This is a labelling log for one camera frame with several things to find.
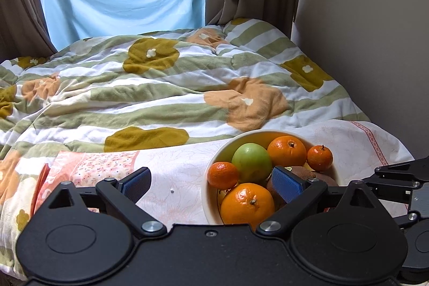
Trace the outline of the cream duck-print bowl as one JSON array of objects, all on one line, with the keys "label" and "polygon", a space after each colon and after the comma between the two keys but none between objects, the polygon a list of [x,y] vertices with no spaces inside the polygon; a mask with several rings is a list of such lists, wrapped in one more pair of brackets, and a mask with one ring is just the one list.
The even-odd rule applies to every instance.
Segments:
[{"label": "cream duck-print bowl", "polygon": [[309,150],[316,145],[324,145],[328,147],[333,153],[333,163],[326,175],[336,181],[336,184],[342,184],[344,181],[339,178],[337,169],[337,153],[334,151],[332,143],[323,139],[320,135],[306,136],[304,128],[296,128],[291,131],[276,131],[276,130],[254,130],[248,131],[234,138],[228,140],[219,150],[215,153],[212,159],[208,162],[204,173],[204,180],[201,186],[201,200],[204,210],[204,215],[209,224],[221,225],[224,224],[220,215],[220,207],[224,197],[228,194],[229,190],[219,190],[212,187],[206,180],[209,168],[216,162],[231,162],[235,151],[241,145],[246,143],[256,143],[261,147],[267,148],[275,138],[280,136],[294,136],[299,139],[304,145],[306,150]]}]

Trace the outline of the kiwi with green sticker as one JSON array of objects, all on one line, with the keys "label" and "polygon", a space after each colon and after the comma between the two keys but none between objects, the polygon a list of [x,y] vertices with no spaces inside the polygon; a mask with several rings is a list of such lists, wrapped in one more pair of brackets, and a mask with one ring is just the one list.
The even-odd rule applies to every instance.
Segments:
[{"label": "kiwi with green sticker", "polygon": [[279,210],[291,203],[308,187],[308,181],[317,179],[325,182],[329,187],[337,187],[337,182],[322,173],[308,170],[302,166],[277,166],[273,169],[266,189],[271,193],[275,204],[275,210]]}]

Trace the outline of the small mandarin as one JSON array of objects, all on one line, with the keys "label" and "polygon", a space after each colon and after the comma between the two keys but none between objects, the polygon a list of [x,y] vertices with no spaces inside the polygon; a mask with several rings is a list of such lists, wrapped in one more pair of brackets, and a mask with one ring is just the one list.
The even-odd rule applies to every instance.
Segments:
[{"label": "small mandarin", "polygon": [[229,162],[213,163],[207,171],[207,181],[218,190],[230,190],[239,181],[239,170]]},{"label": "small mandarin", "polygon": [[307,163],[315,171],[325,172],[329,170],[333,160],[331,150],[323,144],[315,145],[308,150]]}]

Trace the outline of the brown left curtain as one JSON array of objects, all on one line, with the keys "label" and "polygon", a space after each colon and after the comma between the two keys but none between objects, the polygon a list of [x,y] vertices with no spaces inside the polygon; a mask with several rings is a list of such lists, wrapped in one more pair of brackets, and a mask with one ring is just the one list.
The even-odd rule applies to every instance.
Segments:
[{"label": "brown left curtain", "polygon": [[1,61],[56,52],[40,0],[1,0]]}]

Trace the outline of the green striped floral duvet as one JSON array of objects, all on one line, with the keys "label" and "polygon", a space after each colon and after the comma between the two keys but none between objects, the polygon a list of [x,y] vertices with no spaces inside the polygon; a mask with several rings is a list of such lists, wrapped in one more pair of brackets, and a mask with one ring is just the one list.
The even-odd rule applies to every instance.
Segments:
[{"label": "green striped floral duvet", "polygon": [[1,64],[1,271],[60,152],[111,153],[229,139],[261,128],[365,120],[347,91],[273,25],[85,38]]}]

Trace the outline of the floral pink white cloth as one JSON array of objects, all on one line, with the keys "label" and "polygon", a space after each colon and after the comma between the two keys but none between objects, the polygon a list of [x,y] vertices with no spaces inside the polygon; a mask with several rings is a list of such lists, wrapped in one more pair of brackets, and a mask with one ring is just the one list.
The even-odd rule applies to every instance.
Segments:
[{"label": "floral pink white cloth", "polygon": [[[328,120],[295,128],[293,133],[332,151],[341,184],[368,177],[380,165],[413,158],[395,136],[370,122]],[[138,203],[143,210],[166,226],[206,224],[201,186],[206,166],[224,144],[226,140],[119,153],[62,151],[42,170],[44,183],[38,188],[35,206],[40,207],[62,181],[92,187],[106,177],[121,179],[147,167],[152,181]]]}]

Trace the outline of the large orange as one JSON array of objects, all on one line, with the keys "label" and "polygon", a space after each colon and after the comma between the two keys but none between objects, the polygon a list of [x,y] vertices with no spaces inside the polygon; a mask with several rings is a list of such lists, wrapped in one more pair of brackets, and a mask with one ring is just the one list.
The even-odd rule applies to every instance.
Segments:
[{"label": "large orange", "polygon": [[274,212],[275,203],[271,193],[253,183],[234,187],[220,205],[220,217],[224,224],[248,224],[253,230]]}]

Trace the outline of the green apple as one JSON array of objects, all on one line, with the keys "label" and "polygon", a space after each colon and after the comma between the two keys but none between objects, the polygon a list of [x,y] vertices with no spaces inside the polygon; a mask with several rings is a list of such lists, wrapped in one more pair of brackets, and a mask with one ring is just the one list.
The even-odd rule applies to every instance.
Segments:
[{"label": "green apple", "polygon": [[257,183],[265,180],[273,169],[268,151],[256,143],[241,145],[232,157],[231,163],[239,171],[241,183]]}]

